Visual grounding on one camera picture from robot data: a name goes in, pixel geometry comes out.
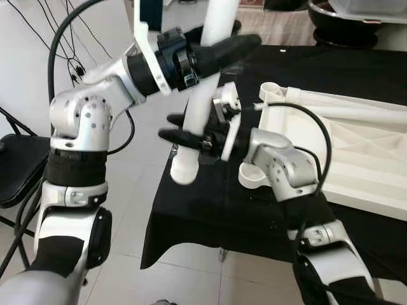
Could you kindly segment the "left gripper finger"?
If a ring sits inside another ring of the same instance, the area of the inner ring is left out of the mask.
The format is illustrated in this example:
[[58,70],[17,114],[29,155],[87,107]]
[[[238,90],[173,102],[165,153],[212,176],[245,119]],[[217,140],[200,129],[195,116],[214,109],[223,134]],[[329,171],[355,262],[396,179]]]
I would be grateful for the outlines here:
[[200,26],[187,32],[187,43],[191,46],[215,46],[228,37],[239,33],[242,23],[239,20],[204,20]]
[[212,46],[203,46],[201,38],[201,33],[193,33],[193,76],[195,81],[209,78],[209,76],[237,64],[262,44],[261,36],[256,33],[228,37]]

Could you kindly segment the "beige cloth covered table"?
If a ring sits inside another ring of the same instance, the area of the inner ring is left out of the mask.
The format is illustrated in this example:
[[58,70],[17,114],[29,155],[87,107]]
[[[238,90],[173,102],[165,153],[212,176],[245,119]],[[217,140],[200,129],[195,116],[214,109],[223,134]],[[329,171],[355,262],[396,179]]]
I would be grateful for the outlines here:
[[276,46],[314,46],[315,25],[308,10],[265,11],[261,8],[244,8],[237,11],[242,24],[241,33],[256,33],[263,44]]

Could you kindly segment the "black tablecloth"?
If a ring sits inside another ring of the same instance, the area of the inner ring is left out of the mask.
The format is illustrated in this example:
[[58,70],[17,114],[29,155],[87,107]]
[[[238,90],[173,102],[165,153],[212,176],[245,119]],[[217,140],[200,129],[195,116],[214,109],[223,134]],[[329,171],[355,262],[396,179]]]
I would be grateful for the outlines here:
[[[259,87],[269,81],[404,104],[406,72],[407,54],[400,51],[264,44],[222,74],[221,81],[235,82],[244,105],[257,101]],[[177,185],[163,172],[146,224],[141,268],[150,268],[170,248],[185,242],[291,261],[286,223],[270,188],[250,191],[240,186],[238,166],[239,160],[202,165],[188,186]],[[405,221],[336,203],[329,209],[343,222],[372,276],[405,280]]]

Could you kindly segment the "black round wok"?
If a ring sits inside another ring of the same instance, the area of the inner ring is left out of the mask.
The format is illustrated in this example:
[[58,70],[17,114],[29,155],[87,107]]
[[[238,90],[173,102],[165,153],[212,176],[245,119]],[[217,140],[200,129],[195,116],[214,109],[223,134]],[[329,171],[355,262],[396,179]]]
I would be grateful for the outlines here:
[[328,0],[308,0],[307,10],[309,18],[315,25],[313,37],[321,46],[354,50],[407,51],[407,24],[339,17]]

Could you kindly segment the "clear plastic storage box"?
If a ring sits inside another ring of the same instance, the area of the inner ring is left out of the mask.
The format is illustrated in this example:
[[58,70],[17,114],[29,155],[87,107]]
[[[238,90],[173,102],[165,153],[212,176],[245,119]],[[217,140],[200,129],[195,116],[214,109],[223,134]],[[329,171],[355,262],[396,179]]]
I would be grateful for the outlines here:
[[339,17],[406,24],[407,0],[328,0]]

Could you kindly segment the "black folding chair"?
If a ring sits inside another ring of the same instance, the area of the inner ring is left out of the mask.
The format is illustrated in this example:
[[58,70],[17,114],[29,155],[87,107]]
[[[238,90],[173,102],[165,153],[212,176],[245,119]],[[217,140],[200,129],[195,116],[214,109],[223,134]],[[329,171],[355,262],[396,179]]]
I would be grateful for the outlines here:
[[[13,133],[0,137],[0,211],[20,205],[23,213],[32,207],[41,190],[50,150],[49,137],[34,133],[28,126],[0,107]],[[9,220],[0,212],[0,223],[20,229],[22,217]]]

